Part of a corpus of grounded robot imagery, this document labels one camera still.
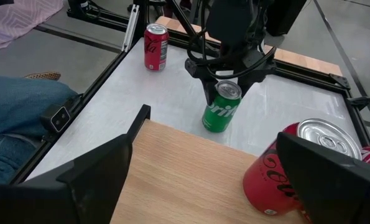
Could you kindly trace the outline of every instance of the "gray floor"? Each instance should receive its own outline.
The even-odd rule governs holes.
[[[70,35],[121,48],[124,34],[67,17],[65,7],[41,26]],[[370,7],[344,0],[317,0],[326,20],[345,50],[364,89],[370,96]],[[370,5],[370,0],[353,0]],[[131,0],[95,0],[100,6],[121,15]],[[360,96],[355,82],[327,29],[317,6],[311,3],[300,13],[287,35],[267,36],[266,42],[282,49],[338,64],[348,78],[354,96]],[[0,50],[0,75],[21,77],[28,73],[57,70],[62,82],[76,91],[85,91],[116,54],[36,30]],[[370,121],[370,112],[362,111]]]

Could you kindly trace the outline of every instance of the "can lid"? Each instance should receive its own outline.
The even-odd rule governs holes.
[[[298,125],[297,134],[300,138],[361,160],[361,151],[353,138],[328,121],[318,118],[302,121]]]
[[[149,24],[146,27],[147,31],[152,34],[163,35],[168,32],[168,29],[161,24]]]
[[[234,82],[224,80],[220,81],[218,84],[215,86],[216,91],[226,99],[229,100],[237,100],[238,98],[241,97],[241,89],[240,86],[235,84]]]

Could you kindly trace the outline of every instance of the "wooden board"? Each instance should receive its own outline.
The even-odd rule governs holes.
[[[175,19],[171,19],[168,17],[161,16],[159,19],[156,21],[158,24],[162,24],[166,26],[169,29],[176,30],[178,32],[183,32],[186,33],[185,29],[182,27],[180,22]],[[200,26],[192,25],[194,30],[196,32],[201,31]],[[215,41],[219,42],[216,39],[211,38],[208,33],[206,34],[206,39],[210,41]],[[265,51],[269,51],[271,49],[271,46],[265,45],[264,49]],[[338,65],[324,62],[321,60],[317,60],[315,58],[307,57],[304,55],[296,54],[293,52],[289,52],[288,50],[282,50],[282,49],[277,49],[276,54],[275,54],[275,59],[281,60],[283,62],[287,63],[292,63],[294,65],[298,65],[301,67],[309,68],[318,72],[323,72],[323,73],[332,73],[335,75],[340,75],[342,76],[341,69]]]
[[[270,217],[244,196],[244,172],[256,158],[145,121],[111,223],[305,223],[298,212]]]

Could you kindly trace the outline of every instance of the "pink fabric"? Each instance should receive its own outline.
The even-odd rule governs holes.
[[[15,0],[0,6],[0,49],[61,10],[63,0]]]

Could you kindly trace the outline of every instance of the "green can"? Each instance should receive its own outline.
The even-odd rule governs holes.
[[[240,86],[231,81],[221,81],[215,86],[218,96],[205,108],[204,127],[214,133],[226,130],[241,102]]]

